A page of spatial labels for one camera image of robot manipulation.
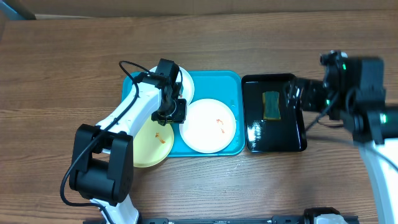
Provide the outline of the green yellow sponge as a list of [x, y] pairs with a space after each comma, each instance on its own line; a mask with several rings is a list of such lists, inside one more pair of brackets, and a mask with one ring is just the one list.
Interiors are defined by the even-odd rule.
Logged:
[[264, 120], [280, 120], [279, 92], [264, 92], [262, 94], [262, 103]]

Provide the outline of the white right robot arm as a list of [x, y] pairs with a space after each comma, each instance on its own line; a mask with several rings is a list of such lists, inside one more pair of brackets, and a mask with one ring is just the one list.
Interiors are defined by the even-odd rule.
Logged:
[[320, 56], [322, 81], [294, 78], [282, 87], [285, 104], [342, 121], [358, 147], [373, 190], [379, 223], [397, 223], [397, 106], [386, 104], [384, 61], [349, 57], [339, 50]]

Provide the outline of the white plate with stain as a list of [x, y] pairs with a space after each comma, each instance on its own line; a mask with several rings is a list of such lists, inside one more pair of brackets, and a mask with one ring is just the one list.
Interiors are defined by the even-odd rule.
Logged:
[[[182, 90], [182, 93], [180, 94], [179, 98], [185, 98], [187, 101], [187, 104], [189, 105], [193, 99], [193, 95], [195, 92], [195, 86], [193, 84], [193, 79], [190, 76], [190, 74], [186, 70], [181, 69], [181, 67], [179, 67], [179, 68], [180, 68], [180, 71], [177, 76], [176, 83], [182, 82], [182, 86], [183, 86], [183, 90]], [[150, 100], [154, 104], [152, 106], [153, 111], [156, 111], [159, 108], [160, 101], [161, 101], [160, 89], [164, 85], [170, 84], [170, 78], [156, 73], [155, 70], [150, 70], [149, 73], [147, 74], [147, 76], [142, 79], [142, 81], [145, 83], [154, 85], [154, 88], [159, 91], [159, 93], [156, 94], [156, 96], [153, 96], [153, 99]]]

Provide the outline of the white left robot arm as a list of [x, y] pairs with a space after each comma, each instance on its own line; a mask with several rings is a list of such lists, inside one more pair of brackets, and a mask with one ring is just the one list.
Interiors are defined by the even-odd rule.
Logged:
[[97, 207], [105, 223], [137, 223], [139, 212], [129, 191], [133, 180], [133, 138], [147, 118], [160, 124], [182, 123], [187, 102], [184, 88], [193, 90], [193, 80], [184, 70], [142, 72], [131, 78], [134, 88], [122, 103], [95, 126], [82, 124], [76, 131], [72, 163], [65, 184], [88, 199], [85, 206]]

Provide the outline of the large white plate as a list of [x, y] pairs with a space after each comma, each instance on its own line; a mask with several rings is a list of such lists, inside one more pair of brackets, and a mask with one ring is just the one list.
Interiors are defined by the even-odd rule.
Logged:
[[201, 99], [187, 108], [187, 117], [179, 125], [184, 143], [196, 152], [222, 151], [232, 142], [237, 130], [231, 109], [214, 99]]

